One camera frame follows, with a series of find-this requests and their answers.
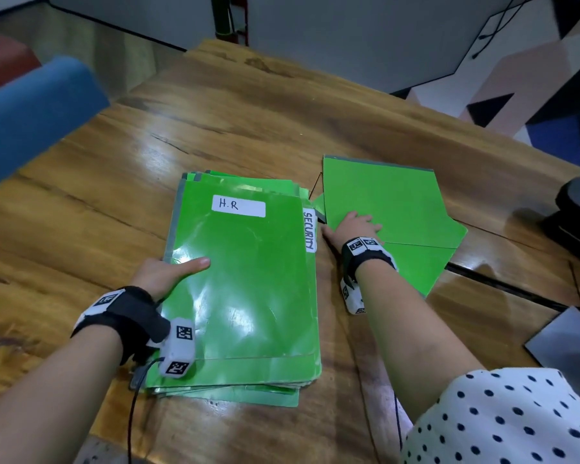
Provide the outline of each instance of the person's right arm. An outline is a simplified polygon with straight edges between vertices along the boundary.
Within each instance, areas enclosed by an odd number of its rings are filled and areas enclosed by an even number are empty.
[[[323,234],[341,251],[358,236],[377,237],[371,216],[350,212]],[[393,267],[382,260],[359,265],[356,279],[391,385],[414,422],[456,377],[483,369],[480,362]]]

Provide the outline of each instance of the white tracking device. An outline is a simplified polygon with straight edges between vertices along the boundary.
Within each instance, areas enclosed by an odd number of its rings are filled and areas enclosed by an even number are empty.
[[[165,377],[185,376],[195,361],[195,327],[190,319],[181,317],[170,321],[170,333],[159,345],[159,374]]]

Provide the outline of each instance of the floor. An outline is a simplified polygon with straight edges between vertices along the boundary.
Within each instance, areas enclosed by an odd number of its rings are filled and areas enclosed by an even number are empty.
[[[0,14],[0,34],[31,47],[41,63],[56,55],[79,59],[93,70],[110,100],[166,68],[183,53],[46,2]]]

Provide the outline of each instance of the person's right hand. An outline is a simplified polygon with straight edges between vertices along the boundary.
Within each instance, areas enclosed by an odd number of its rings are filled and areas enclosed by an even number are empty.
[[[370,223],[371,215],[358,216],[356,211],[349,212],[335,231],[327,225],[322,226],[322,234],[331,245],[341,252],[341,247],[356,237],[374,237],[378,239],[376,233],[382,229],[382,225]]]

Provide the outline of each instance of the wristband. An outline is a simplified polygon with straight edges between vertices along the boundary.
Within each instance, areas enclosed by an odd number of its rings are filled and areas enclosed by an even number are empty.
[[[384,260],[395,270],[395,260],[380,243],[372,237],[356,237],[345,243],[341,248],[341,258],[344,268],[344,281],[354,288],[353,283],[357,282],[356,271],[363,262],[378,258]]]
[[[148,340],[163,341],[170,329],[170,321],[157,312],[152,296],[136,286],[125,286],[101,296],[81,314],[71,337],[84,327],[95,324],[107,325],[121,336],[121,364],[144,349]]]

